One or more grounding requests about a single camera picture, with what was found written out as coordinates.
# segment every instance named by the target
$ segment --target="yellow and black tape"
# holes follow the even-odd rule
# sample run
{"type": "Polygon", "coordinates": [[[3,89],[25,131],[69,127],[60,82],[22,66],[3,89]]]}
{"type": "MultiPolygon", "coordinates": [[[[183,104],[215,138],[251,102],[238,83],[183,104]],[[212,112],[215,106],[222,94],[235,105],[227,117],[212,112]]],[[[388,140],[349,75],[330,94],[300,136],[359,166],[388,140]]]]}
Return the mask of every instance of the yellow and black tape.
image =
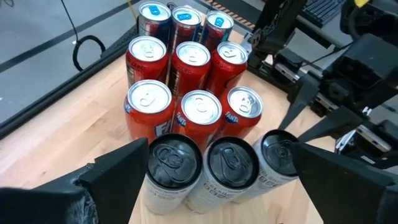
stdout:
{"type": "Polygon", "coordinates": [[[255,26],[254,24],[252,24],[251,22],[243,19],[241,16],[239,16],[235,12],[232,12],[229,9],[225,8],[224,6],[222,6],[221,4],[217,3],[216,1],[214,1],[214,0],[205,0],[205,1],[208,4],[210,4],[211,6],[213,6],[215,9],[218,9],[220,11],[223,11],[223,12],[227,13],[228,15],[230,15],[232,18],[234,18],[238,22],[244,24],[247,27],[250,27],[250,28],[254,29],[254,26],[255,26]]]}

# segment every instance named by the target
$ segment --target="aluminum can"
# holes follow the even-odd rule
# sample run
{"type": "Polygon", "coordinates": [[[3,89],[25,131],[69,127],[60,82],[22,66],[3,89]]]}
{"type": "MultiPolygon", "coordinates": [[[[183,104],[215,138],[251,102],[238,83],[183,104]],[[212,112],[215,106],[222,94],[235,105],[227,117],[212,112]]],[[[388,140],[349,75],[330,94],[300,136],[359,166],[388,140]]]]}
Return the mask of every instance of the aluminum can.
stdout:
{"type": "Polygon", "coordinates": [[[236,137],[221,138],[203,155],[201,177],[185,205],[196,213],[206,213],[244,193],[258,174],[258,158],[247,142],[236,137]]]}
{"type": "Polygon", "coordinates": [[[169,53],[173,54],[175,48],[182,42],[196,42],[198,40],[200,24],[201,16],[197,10],[185,6],[173,9],[169,53]]]}
{"type": "Polygon", "coordinates": [[[199,43],[203,44],[210,52],[217,46],[227,41],[234,26],[234,19],[221,11],[210,11],[206,15],[205,25],[199,43]]]}
{"type": "Polygon", "coordinates": [[[138,34],[158,38],[166,46],[169,42],[171,10],[159,2],[145,2],[139,6],[138,34]]]}
{"type": "Polygon", "coordinates": [[[254,185],[233,200],[246,202],[297,178],[292,150],[299,140],[283,130],[272,130],[259,138],[253,148],[259,158],[260,173],[254,185]]]}
{"type": "Polygon", "coordinates": [[[151,143],[170,132],[174,100],[164,83],[142,80],[133,84],[124,100],[124,110],[132,140],[148,138],[151,143]]]}
{"type": "Polygon", "coordinates": [[[264,107],[261,97],[248,87],[234,87],[220,101],[223,115],[215,139],[224,136],[244,138],[261,119],[264,107]]]}
{"type": "Polygon", "coordinates": [[[202,158],[198,146],[181,134],[165,134],[149,146],[142,201],[149,211],[175,210],[198,182],[202,158]]]}
{"type": "Polygon", "coordinates": [[[194,90],[187,93],[175,110],[173,133],[192,138],[204,152],[220,127],[221,104],[211,93],[194,90]]]}
{"type": "Polygon", "coordinates": [[[129,87],[141,80],[166,82],[166,46],[155,37],[140,36],[133,39],[126,52],[127,80],[129,87]]]}
{"type": "Polygon", "coordinates": [[[210,69],[210,53],[202,44],[187,41],[175,49],[170,67],[169,87],[173,96],[183,97],[202,89],[210,69]]]}
{"type": "Polygon", "coordinates": [[[235,87],[248,67],[248,53],[239,44],[222,42],[211,54],[211,68],[205,90],[217,98],[235,87]]]}

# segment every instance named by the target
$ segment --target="keyboard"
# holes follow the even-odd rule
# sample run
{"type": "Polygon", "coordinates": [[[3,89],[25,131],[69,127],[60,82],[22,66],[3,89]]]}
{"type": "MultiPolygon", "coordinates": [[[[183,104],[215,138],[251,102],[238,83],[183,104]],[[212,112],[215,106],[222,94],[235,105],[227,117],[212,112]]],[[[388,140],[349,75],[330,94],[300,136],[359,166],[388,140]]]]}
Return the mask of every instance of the keyboard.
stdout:
{"type": "Polygon", "coordinates": [[[341,12],[346,0],[308,0],[300,15],[319,28],[341,12]]]}

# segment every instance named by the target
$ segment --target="wooden surface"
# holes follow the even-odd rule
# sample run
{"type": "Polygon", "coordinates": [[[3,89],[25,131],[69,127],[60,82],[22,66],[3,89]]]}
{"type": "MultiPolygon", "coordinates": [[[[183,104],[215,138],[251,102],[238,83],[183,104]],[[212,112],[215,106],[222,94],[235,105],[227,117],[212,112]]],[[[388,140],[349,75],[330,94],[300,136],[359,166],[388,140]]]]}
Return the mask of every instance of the wooden surface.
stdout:
{"type": "MultiPolygon", "coordinates": [[[[233,32],[230,40],[240,42],[233,32]]],[[[286,94],[246,72],[238,85],[258,92],[264,101],[262,119],[246,137],[253,143],[278,127],[287,111],[286,94]]],[[[130,141],[124,123],[127,92],[124,57],[30,120],[0,142],[0,186],[33,188],[71,172],[130,141]]],[[[320,120],[308,108],[287,128],[298,136],[320,120]]],[[[311,144],[333,150],[332,138],[311,144]]],[[[130,223],[261,223],[321,224],[322,220],[299,180],[241,204],[226,204],[205,215],[184,206],[167,216],[149,213],[138,198],[130,223]]]]}

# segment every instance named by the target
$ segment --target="can top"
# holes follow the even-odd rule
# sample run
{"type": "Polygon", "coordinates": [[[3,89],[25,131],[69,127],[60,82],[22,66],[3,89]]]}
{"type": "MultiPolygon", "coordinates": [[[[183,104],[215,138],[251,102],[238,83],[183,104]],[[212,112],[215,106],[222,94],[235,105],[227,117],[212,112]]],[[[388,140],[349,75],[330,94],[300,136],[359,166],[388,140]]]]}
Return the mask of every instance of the can top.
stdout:
{"type": "Polygon", "coordinates": [[[130,87],[127,100],[135,110],[152,114],[163,111],[171,104],[172,93],[160,81],[141,80],[130,87]]]}
{"type": "Polygon", "coordinates": [[[262,156],[277,173],[287,176],[297,175],[293,165],[292,150],[299,140],[283,130],[272,130],[264,135],[261,142],[262,156]]]}
{"type": "Polygon", "coordinates": [[[245,118],[256,118],[262,113],[261,97],[248,87],[232,88],[228,93],[228,103],[235,113],[245,118]]]}
{"type": "Polygon", "coordinates": [[[145,2],[139,6],[139,13],[152,21],[165,21],[172,15],[170,9],[159,2],[145,2]]]}
{"type": "Polygon", "coordinates": [[[179,6],[173,9],[173,18],[185,25],[197,25],[201,23],[201,16],[197,10],[179,6]]]}
{"type": "Polygon", "coordinates": [[[254,149],[236,137],[223,137],[213,142],[207,163],[213,177],[232,189],[250,187],[259,174],[259,160],[254,149]]]}
{"type": "Polygon", "coordinates": [[[234,42],[221,42],[217,47],[217,52],[222,59],[235,65],[241,65],[248,60],[248,53],[234,42]]]}
{"type": "Polygon", "coordinates": [[[179,190],[195,183],[201,173],[199,147],[181,134],[165,134],[149,146],[148,175],[157,185],[179,190]]]}
{"type": "Polygon", "coordinates": [[[229,29],[234,26],[234,19],[225,12],[210,11],[206,15],[207,21],[218,28],[229,29]]]}
{"type": "Polygon", "coordinates": [[[192,122],[201,125],[213,124],[221,117],[221,103],[211,93],[193,90],[181,100],[182,112],[192,122]]]}
{"type": "Polygon", "coordinates": [[[129,44],[129,51],[138,60],[154,62],[162,59],[167,49],[158,38],[145,35],[134,38],[129,44]]]}
{"type": "Polygon", "coordinates": [[[181,61],[192,66],[202,66],[210,60],[209,50],[202,44],[193,41],[182,42],[175,51],[181,61]]]}

